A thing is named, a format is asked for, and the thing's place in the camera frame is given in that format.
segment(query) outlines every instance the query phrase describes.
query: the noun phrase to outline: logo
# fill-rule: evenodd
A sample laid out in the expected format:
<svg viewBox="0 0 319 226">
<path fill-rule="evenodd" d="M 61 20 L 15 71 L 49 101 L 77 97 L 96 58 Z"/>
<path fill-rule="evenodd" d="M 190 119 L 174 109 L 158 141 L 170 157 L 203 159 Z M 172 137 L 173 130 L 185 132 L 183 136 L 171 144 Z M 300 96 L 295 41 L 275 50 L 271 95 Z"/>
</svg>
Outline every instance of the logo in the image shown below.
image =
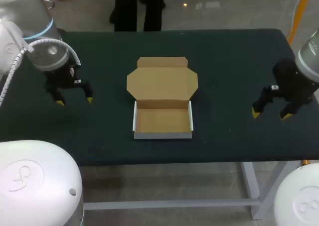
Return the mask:
<svg viewBox="0 0 319 226">
<path fill-rule="evenodd" d="M 0 174 L 0 193 L 14 198 L 28 197 L 42 186 L 44 171 L 32 160 L 19 160 L 8 165 Z"/>
<path fill-rule="evenodd" d="M 301 189 L 293 200 L 296 216 L 306 224 L 319 221 L 319 188 L 309 186 Z"/>
</svg>

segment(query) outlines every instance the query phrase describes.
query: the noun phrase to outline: shoe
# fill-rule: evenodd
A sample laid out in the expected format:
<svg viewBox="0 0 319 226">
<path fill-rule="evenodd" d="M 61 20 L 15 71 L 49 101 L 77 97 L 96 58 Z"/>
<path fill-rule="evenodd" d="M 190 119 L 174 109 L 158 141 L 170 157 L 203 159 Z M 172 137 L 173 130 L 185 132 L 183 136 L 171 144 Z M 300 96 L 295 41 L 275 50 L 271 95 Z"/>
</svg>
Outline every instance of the shoe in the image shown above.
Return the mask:
<svg viewBox="0 0 319 226">
<path fill-rule="evenodd" d="M 145 4 L 146 5 L 146 0 L 139 0 L 140 1 L 140 3 L 142 3 L 142 4 Z M 165 4 L 165 2 L 163 1 L 163 9 L 166 7 L 166 4 Z"/>
<path fill-rule="evenodd" d="M 113 10 L 112 13 L 110 14 L 109 21 L 111 24 L 115 24 L 115 10 Z"/>
</svg>

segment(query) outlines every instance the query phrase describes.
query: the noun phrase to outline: white cable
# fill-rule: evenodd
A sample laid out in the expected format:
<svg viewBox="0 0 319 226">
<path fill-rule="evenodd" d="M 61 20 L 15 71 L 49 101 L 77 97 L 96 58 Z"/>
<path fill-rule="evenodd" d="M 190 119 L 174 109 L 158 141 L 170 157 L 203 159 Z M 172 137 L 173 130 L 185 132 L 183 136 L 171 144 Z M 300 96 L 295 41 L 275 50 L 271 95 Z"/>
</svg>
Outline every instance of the white cable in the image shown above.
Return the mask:
<svg viewBox="0 0 319 226">
<path fill-rule="evenodd" d="M 291 26 L 290 26 L 290 30 L 289 30 L 289 33 L 288 33 L 288 36 L 287 36 L 287 39 L 290 38 L 290 35 L 293 31 L 293 26 L 294 26 L 294 21 L 295 21 L 295 14 L 296 14 L 296 11 L 297 11 L 297 8 L 298 8 L 298 5 L 300 3 L 301 0 L 297 0 L 297 3 L 295 5 L 295 9 L 294 9 L 294 13 L 293 13 L 293 18 L 292 18 L 292 21 L 291 21 Z"/>
<path fill-rule="evenodd" d="M 70 45 L 68 45 L 67 43 L 61 41 L 61 40 L 57 40 L 57 39 L 39 39 L 39 40 L 36 40 L 32 43 L 29 44 L 30 47 L 33 47 L 35 45 L 38 45 L 38 44 L 41 44 L 41 43 L 56 43 L 56 44 L 59 44 L 59 45 L 62 45 L 63 47 L 67 48 L 71 54 L 73 55 L 74 57 L 74 60 L 76 62 L 77 65 L 81 65 L 81 62 L 80 62 L 80 59 L 78 58 L 78 55 L 76 54 L 76 52 L 73 50 L 73 48 L 71 48 Z M 4 86 L 3 86 L 3 89 L 1 91 L 1 94 L 0 94 L 0 107 L 3 103 L 3 100 L 4 100 L 4 97 L 5 97 L 5 94 L 9 88 L 9 84 L 12 80 L 12 77 L 14 75 L 14 72 L 16 70 L 16 67 L 17 65 L 20 63 L 20 61 L 22 60 L 22 57 L 23 55 L 25 54 L 25 52 L 27 51 L 26 48 L 23 48 L 19 54 L 16 56 L 16 58 L 14 59 L 13 63 L 12 63 L 12 66 L 9 70 L 9 74 L 8 74 L 8 77 L 6 78 L 6 81 L 4 83 Z"/>
</svg>

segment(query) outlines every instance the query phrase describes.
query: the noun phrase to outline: box lid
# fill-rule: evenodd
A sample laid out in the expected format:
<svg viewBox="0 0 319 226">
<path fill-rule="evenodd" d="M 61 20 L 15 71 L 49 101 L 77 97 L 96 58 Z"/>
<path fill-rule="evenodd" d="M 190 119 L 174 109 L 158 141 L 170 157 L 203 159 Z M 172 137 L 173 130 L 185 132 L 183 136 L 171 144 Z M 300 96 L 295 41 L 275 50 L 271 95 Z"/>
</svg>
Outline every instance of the box lid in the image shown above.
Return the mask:
<svg viewBox="0 0 319 226">
<path fill-rule="evenodd" d="M 188 101 L 198 81 L 187 64 L 185 57 L 141 57 L 128 75 L 127 90 L 136 100 Z"/>
</svg>

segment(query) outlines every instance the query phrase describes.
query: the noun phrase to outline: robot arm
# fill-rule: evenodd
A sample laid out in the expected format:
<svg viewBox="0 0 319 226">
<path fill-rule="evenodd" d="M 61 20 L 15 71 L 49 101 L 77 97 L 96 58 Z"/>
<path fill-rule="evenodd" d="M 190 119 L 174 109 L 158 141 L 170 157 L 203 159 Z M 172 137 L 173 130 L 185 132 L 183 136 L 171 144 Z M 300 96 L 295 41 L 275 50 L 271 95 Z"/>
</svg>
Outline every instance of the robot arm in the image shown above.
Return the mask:
<svg viewBox="0 0 319 226">
<path fill-rule="evenodd" d="M 24 53 L 46 76 L 44 88 L 55 102 L 64 106 L 66 100 L 60 89 L 71 88 L 81 88 L 91 102 L 90 84 L 78 78 L 80 60 L 62 41 L 43 1 L 0 0 L 0 9 L 0 75 L 9 73 L 0 95 L 0 106 Z"/>
<path fill-rule="evenodd" d="M 28 51 L 32 53 L 34 46 L 43 43 L 55 43 L 65 47 L 72 53 L 76 64 L 78 66 L 81 65 L 76 52 L 67 43 L 57 39 L 40 39 L 27 44 L 22 38 L 22 31 L 16 24 L 10 21 L 0 21 L 0 44 L 2 45 L 0 48 L 3 49 L 3 51 L 0 52 L 0 74 L 8 73 L 8 77 L 0 94 L 0 107 L 14 72 L 19 67 L 25 52 Z"/>
<path fill-rule="evenodd" d="M 283 98 L 288 103 L 280 111 L 281 119 L 296 114 L 299 108 L 312 101 L 313 93 L 319 88 L 319 32 L 317 31 L 298 51 L 295 60 L 281 59 L 273 67 L 277 85 L 265 87 L 261 96 L 253 103 L 253 117 L 264 111 L 273 98 Z"/>
</svg>

